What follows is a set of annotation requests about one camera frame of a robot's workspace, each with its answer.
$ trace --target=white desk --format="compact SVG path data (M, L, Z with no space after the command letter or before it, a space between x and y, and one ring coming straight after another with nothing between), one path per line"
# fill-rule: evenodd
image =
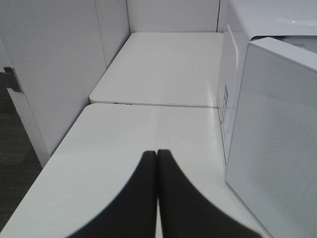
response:
M158 149L170 149L214 205L266 237L224 181L216 109L110 104L93 104L82 112L0 237L71 234L112 201L144 151Z
M216 107L222 33L134 33L91 103Z

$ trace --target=table surface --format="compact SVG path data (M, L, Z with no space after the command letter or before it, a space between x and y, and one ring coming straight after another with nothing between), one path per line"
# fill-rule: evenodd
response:
M113 104L84 109L0 237L73 233L115 198L144 151L158 149L172 151L184 174L210 202L268 237L224 181L216 109Z
M134 33L91 103L216 107L222 33Z

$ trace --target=white cubicle wall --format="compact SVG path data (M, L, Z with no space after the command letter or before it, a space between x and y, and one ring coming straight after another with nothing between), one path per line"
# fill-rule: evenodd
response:
M10 95L44 166L129 35L126 1L2 0L0 35L2 66L23 90Z
M133 32L216 32L219 0L127 0Z

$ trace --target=metal hinge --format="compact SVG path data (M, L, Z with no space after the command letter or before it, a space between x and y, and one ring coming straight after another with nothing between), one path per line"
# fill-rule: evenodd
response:
M3 67L5 73L0 72L0 80L4 82L7 88L12 88L16 92L22 92L19 80L13 67Z

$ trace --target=white printer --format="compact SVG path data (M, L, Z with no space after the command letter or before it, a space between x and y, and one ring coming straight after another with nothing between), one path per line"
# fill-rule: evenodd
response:
M275 238L317 237L317 2L229 0L225 179Z
M317 2L229 0L218 83L218 108L226 160L248 44L275 37L317 52Z

